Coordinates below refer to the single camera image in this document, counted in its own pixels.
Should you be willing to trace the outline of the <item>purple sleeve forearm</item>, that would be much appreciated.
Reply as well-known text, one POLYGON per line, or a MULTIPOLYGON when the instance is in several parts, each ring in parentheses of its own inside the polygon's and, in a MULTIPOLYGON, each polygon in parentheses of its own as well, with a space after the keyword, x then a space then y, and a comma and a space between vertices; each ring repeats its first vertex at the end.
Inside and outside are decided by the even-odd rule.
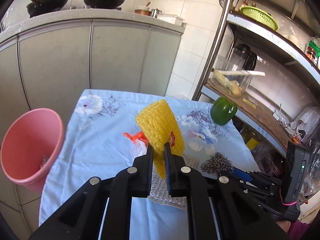
POLYGON ((294 223, 287 220, 277 221, 278 226, 287 233, 291 240, 299 240, 308 230, 311 224, 302 223, 300 220, 296 220, 294 223))

